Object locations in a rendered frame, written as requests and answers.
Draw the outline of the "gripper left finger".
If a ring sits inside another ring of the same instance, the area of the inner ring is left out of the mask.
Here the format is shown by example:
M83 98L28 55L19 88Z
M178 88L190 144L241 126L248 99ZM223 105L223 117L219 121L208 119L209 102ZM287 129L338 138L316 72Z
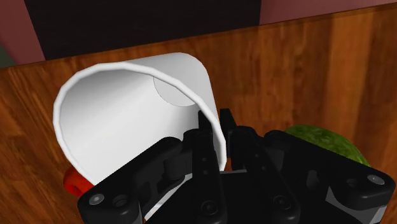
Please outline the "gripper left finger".
M84 224L143 224L151 208L192 173L193 135L200 130L212 134L201 111L198 128L182 140L162 138L84 193L78 200Z

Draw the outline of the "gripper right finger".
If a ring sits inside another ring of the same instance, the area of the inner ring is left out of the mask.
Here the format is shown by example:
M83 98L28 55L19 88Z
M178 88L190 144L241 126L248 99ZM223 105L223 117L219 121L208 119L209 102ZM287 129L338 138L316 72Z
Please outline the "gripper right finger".
M396 189L386 173L280 130L263 137L220 111L232 168L245 169L268 224L380 224Z

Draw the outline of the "white cup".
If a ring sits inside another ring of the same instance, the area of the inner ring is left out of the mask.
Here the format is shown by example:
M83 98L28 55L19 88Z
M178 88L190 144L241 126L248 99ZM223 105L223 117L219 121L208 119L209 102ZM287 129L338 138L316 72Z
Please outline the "white cup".
M192 173L143 224L226 224L226 143L208 73L195 57L168 53L78 71L54 102L53 126L64 155L95 186L162 138L182 140L199 127L199 111L212 134L193 135Z

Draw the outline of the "green round fruit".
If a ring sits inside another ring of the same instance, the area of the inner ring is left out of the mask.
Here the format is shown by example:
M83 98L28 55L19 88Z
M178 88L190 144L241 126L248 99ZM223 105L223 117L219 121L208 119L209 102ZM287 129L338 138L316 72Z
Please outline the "green round fruit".
M367 159L354 144L344 136L328 129L313 125L294 125L288 127L285 132L358 163L370 166Z

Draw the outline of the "red round fruit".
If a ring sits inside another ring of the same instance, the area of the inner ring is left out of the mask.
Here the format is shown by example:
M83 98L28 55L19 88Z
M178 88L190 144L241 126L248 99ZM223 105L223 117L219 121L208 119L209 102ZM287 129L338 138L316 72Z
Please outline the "red round fruit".
M85 179L73 166L70 166L64 174L64 188L71 194L81 197L94 185Z

